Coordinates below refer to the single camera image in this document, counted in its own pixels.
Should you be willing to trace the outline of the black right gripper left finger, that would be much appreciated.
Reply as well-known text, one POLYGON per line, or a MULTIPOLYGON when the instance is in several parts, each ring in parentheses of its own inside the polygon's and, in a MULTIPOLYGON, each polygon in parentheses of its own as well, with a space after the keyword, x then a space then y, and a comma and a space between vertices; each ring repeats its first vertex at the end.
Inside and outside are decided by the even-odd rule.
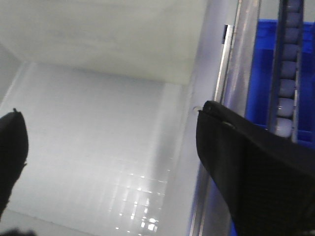
POLYGON ((6 209, 29 152, 24 117, 13 109, 0 118, 0 213, 6 209))

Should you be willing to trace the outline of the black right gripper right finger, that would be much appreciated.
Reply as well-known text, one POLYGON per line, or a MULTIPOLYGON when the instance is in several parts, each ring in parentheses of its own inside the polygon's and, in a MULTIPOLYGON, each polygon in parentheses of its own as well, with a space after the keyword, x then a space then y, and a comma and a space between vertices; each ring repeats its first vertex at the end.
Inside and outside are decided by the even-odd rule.
POLYGON ((315 233, 315 151, 215 101, 199 111, 197 153, 239 236, 315 233))

